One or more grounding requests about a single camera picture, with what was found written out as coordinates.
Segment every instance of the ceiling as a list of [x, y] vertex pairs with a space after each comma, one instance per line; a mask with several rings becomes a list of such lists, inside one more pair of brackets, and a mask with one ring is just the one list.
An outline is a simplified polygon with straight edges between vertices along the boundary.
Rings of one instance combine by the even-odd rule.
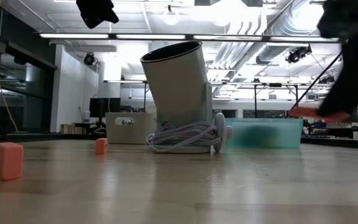
[[[175, 19], [178, 19], [178, 22], [171, 26], [167, 24], [167, 18], [171, 18], [169, 17], [170, 15], [164, 15], [164, 13], [167, 12], [167, 1], [169, 0], [158, 0], [158, 2], [123, 0], [119, 2], [113, 1], [115, 5], [114, 12], [116, 12], [120, 18], [120, 22], [117, 24], [104, 22], [97, 26], [97, 28], [90, 30], [82, 21], [76, 4], [69, 1], [70, 0], [10, 0], [4, 1], [2, 6], [39, 32], [229, 34], [231, 27], [234, 27], [233, 21], [226, 26], [221, 26], [222, 18], [231, 16], [231, 11], [225, 11], [224, 5], [218, 7], [218, 4], [224, 4], [220, 2], [212, 6], [195, 6], [194, 0], [173, 0], [170, 4], [172, 5], [172, 11], [178, 13], [178, 16], [175, 17]], [[270, 7], [264, 11], [268, 23], [290, 0], [275, 0], [275, 2], [277, 4], [274, 7]], [[242, 18], [243, 14], [239, 14], [234, 19], [237, 19], [237, 17]], [[311, 13], [304, 10], [300, 11], [300, 14], [310, 16], [309, 14]], [[136, 57], [140, 58], [150, 50], [175, 42], [82, 40], [79, 42], [72, 41], [62, 43], [68, 46], [67, 50], [71, 50], [79, 55], [79, 57], [82, 57], [85, 52], [88, 52], [89, 47], [114, 46], [116, 48], [116, 54], [120, 54], [122, 58], [122, 76], [129, 79], [134, 75], [139, 78], [139, 74], [143, 74], [139, 59], [134, 57], [134, 51], [136, 52]], [[222, 44], [222, 42], [203, 43], [204, 59], [207, 63], [214, 62], [219, 51], [222, 49]], [[312, 44], [311, 48], [313, 50], [312, 55], [308, 55], [300, 62], [290, 65], [285, 61], [288, 50], [280, 54], [268, 65], [256, 65], [254, 61], [250, 60], [236, 70], [236, 77], [247, 80], [247, 82], [257, 77], [262, 82], [309, 83], [314, 76], [320, 74], [323, 68], [340, 52], [340, 46], [336, 44]], [[96, 52], [97, 57], [101, 60], [103, 60], [107, 54], [108, 52]], [[333, 67], [333, 71], [338, 71], [341, 67], [340, 65], [341, 62], [336, 63]], [[210, 76], [214, 78], [218, 77], [220, 80], [229, 77], [228, 71], [223, 74], [211, 74]]]

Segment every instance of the wooden block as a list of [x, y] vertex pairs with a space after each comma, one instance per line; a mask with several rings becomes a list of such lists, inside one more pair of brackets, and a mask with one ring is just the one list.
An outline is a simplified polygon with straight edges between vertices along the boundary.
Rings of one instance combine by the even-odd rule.
[[0, 179], [11, 180], [21, 177], [23, 172], [23, 146], [13, 143], [0, 143]]
[[107, 151], [107, 138], [99, 138], [96, 140], [96, 155], [103, 155]]

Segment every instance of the teal plastic bin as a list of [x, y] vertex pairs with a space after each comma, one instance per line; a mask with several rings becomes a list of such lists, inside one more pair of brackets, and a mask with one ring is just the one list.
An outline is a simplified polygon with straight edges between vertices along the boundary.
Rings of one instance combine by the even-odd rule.
[[227, 118], [233, 137], [227, 147], [299, 148], [303, 122], [300, 119]]

